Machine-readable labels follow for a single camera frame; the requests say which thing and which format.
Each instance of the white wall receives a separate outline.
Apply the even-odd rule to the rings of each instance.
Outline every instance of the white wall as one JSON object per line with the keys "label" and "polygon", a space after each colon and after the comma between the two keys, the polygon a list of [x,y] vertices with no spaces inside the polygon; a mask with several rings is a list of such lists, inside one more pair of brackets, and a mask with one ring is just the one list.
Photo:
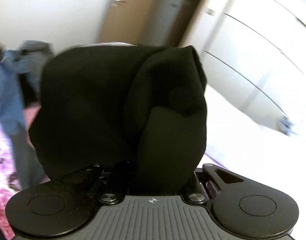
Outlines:
{"label": "white wall", "polygon": [[109,0],[0,0],[0,43],[16,49],[24,40],[53,44],[56,52],[96,42]]}

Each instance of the circular button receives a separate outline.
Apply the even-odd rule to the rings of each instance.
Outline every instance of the circular button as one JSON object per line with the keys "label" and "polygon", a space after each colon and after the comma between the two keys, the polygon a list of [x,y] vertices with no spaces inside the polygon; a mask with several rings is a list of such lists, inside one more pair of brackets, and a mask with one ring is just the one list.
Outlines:
{"label": "circular button", "polygon": [[204,200],[205,197],[201,193],[194,193],[194,194],[189,195],[189,199],[194,201],[194,202],[200,202],[200,201]]}
{"label": "circular button", "polygon": [[240,208],[247,214],[256,217],[265,217],[276,210],[275,202],[265,196],[251,195],[240,200]]}
{"label": "circular button", "polygon": [[114,200],[116,200],[117,196],[115,194],[112,193],[106,193],[104,194],[101,199],[105,202],[112,202]]}
{"label": "circular button", "polygon": [[29,209],[33,213],[44,216],[56,214],[64,207],[64,198],[52,194],[37,196],[29,202]]}

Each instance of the triangular cutout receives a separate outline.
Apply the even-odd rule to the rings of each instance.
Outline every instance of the triangular cutout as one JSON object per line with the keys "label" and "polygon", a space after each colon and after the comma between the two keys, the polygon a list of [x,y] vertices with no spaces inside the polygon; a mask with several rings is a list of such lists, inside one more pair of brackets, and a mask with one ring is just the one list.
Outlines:
{"label": "triangular cutout", "polygon": [[231,175],[225,171],[222,171],[220,169],[215,170],[216,174],[223,180],[224,183],[226,184],[232,184],[232,183],[238,183],[238,182],[243,182],[243,179],[240,179],[234,175]]}

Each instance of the crosshair marking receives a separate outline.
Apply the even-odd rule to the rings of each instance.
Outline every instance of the crosshair marking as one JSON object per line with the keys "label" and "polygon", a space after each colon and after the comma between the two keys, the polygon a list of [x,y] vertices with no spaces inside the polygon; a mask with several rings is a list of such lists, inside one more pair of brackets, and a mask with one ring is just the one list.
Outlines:
{"label": "crosshair marking", "polygon": [[156,198],[150,198],[148,201],[150,201],[151,203],[155,203],[158,200]]}

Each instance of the pink blanket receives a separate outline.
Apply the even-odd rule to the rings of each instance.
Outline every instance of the pink blanket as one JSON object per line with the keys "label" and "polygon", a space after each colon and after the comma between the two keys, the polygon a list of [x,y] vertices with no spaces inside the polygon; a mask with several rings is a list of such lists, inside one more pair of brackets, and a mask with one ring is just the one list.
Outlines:
{"label": "pink blanket", "polygon": [[[38,107],[34,107],[24,111],[27,127],[30,126],[38,109]],[[0,229],[7,240],[12,239],[14,233],[6,220],[5,206],[8,200],[20,190],[12,158],[12,147],[0,126]]]}

